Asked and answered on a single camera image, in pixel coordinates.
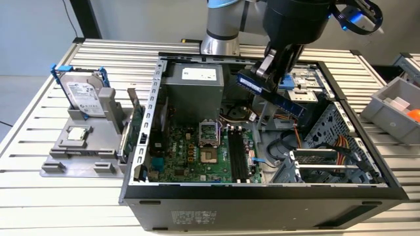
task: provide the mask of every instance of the orange object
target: orange object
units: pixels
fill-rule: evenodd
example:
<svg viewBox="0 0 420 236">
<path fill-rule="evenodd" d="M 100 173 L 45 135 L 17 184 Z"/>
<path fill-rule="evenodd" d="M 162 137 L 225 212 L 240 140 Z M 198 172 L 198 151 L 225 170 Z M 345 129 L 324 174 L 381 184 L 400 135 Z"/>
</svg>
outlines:
<svg viewBox="0 0 420 236">
<path fill-rule="evenodd" d="M 420 110 L 412 110 L 406 113 L 406 115 L 414 119 L 414 121 L 420 122 Z"/>
</svg>

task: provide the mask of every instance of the ram slot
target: ram slot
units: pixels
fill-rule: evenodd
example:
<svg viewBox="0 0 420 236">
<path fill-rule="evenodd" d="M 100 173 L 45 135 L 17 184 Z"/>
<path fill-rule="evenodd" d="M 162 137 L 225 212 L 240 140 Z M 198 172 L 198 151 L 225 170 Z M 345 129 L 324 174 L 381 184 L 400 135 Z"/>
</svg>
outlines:
<svg viewBox="0 0 420 236">
<path fill-rule="evenodd" d="M 248 170 L 245 162 L 244 139 L 240 130 L 228 131 L 229 157 L 232 180 L 245 182 L 248 179 Z"/>
</svg>

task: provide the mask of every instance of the gray storage bin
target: gray storage bin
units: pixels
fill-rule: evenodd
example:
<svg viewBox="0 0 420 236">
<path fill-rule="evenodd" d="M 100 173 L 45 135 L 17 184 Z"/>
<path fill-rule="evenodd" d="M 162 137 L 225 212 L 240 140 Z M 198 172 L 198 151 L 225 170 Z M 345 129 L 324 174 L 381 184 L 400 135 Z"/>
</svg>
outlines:
<svg viewBox="0 0 420 236">
<path fill-rule="evenodd" d="M 396 78 L 372 94 L 361 116 L 406 145 L 420 144 L 420 123 L 384 100 L 400 97 L 409 102 L 408 110 L 420 109 L 420 88 Z"/>
</svg>

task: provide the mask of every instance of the aluminum extrusion table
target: aluminum extrusion table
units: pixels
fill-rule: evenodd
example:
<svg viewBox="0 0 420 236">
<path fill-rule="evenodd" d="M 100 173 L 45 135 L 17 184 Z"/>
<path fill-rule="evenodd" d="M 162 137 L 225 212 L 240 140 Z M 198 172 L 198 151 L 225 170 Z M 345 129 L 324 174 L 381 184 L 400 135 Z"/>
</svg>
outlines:
<svg viewBox="0 0 420 236">
<path fill-rule="evenodd" d="M 130 106 L 126 88 L 146 102 L 157 52 L 198 53 L 196 43 L 137 43 L 86 39 L 73 43 L 60 64 L 105 66 L 116 99 Z M 262 46 L 241 46 L 260 58 Z M 356 52 L 305 49 L 301 59 L 324 61 L 360 113 L 384 81 Z M 49 76 L 0 144 L 0 235 L 138 235 L 144 232 L 126 206 L 120 206 L 122 180 L 42 178 L 38 170 L 65 124 L 68 101 Z M 168 232 L 172 235 L 420 235 L 420 146 L 405 146 L 362 121 L 410 202 L 344 231 Z"/>
</svg>

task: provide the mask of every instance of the floor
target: floor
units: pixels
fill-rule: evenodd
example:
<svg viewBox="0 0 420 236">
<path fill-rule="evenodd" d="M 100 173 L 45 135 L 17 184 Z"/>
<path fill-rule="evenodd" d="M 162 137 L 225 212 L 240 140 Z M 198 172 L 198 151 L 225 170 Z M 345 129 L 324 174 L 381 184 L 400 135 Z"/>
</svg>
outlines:
<svg viewBox="0 0 420 236">
<path fill-rule="evenodd" d="M 0 76 L 0 141 L 45 80 L 46 76 Z"/>
</svg>

